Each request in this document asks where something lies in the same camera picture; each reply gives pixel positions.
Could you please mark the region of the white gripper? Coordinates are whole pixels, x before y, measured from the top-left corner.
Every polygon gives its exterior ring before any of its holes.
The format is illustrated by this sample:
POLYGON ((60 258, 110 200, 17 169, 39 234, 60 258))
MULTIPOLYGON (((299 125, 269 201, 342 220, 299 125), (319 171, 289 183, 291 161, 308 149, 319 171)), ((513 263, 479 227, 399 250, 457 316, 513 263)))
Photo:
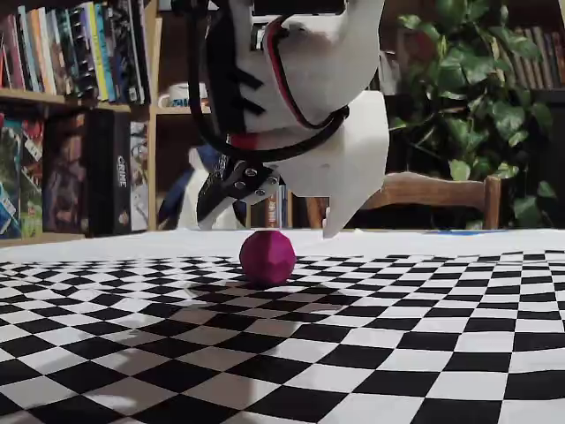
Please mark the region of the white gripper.
POLYGON ((364 91, 325 143, 291 159, 271 162, 275 169, 222 155, 200 188, 198 226, 212 230, 219 223, 223 228, 245 228, 247 207, 273 194, 282 176, 297 196, 329 198, 322 235, 331 239, 359 210, 369 208, 381 191, 388 146, 385 98, 379 91, 364 91))

